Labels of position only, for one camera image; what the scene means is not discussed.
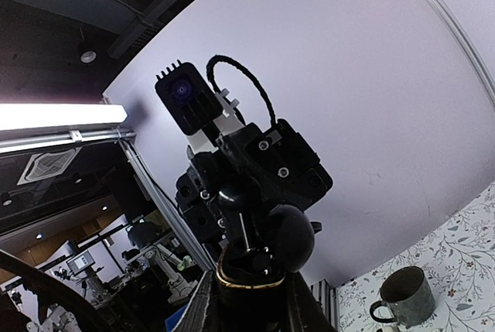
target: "fluorescent light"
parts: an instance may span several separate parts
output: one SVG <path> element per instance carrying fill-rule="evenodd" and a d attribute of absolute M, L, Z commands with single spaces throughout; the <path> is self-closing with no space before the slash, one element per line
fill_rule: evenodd
<path fill-rule="evenodd" d="M 0 131 L 119 124 L 126 118 L 121 105 L 0 104 Z"/>

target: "black camera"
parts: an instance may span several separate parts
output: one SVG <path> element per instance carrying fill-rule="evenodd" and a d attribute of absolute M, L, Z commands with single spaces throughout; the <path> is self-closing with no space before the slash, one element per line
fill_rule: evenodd
<path fill-rule="evenodd" d="M 220 117 L 223 108 L 194 65 L 179 61 L 172 67 L 157 75 L 156 93 L 182 132 L 191 136 Z"/>

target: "floral tablecloth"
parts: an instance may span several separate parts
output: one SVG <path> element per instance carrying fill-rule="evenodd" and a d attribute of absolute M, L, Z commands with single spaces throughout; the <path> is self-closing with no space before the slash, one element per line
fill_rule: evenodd
<path fill-rule="evenodd" d="M 419 243 L 341 286 L 340 331 L 382 327 L 371 319 L 370 305 L 379 300 L 385 278 L 408 265 L 425 271 L 437 302 L 433 316 L 408 331 L 495 331 L 495 183 Z"/>

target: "air conditioner vent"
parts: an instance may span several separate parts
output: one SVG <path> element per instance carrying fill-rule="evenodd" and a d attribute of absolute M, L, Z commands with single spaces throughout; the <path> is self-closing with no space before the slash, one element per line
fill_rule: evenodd
<path fill-rule="evenodd" d="M 33 183 L 35 181 L 61 175 L 79 151 L 80 148 L 75 148 L 64 152 L 33 154 L 29 159 L 24 172 L 22 172 L 17 185 Z"/>

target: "metal pole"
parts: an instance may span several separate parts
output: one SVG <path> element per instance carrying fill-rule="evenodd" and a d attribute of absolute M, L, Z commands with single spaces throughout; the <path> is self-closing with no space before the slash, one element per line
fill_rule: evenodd
<path fill-rule="evenodd" d="M 104 129 L 101 131 L 68 131 L 52 135 L 8 139 L 0 141 L 0 158 L 30 154 L 36 150 L 50 151 L 104 142 L 117 142 L 133 137 L 135 137 L 135 133 L 127 129 Z"/>
<path fill-rule="evenodd" d="M 149 176 L 149 170 L 143 165 L 139 155 L 134 153 L 134 150 L 125 142 L 120 142 L 125 155 L 134 168 L 138 178 L 143 186 L 148 191 L 149 196 L 153 199 L 156 206 L 162 213 L 163 217 L 169 223 L 176 237 L 189 252 L 193 260 L 203 270 L 214 269 L 215 264 L 208 256 L 203 246 L 197 241 L 189 226 L 180 217 L 177 209 L 163 196 L 160 190 L 155 186 Z"/>

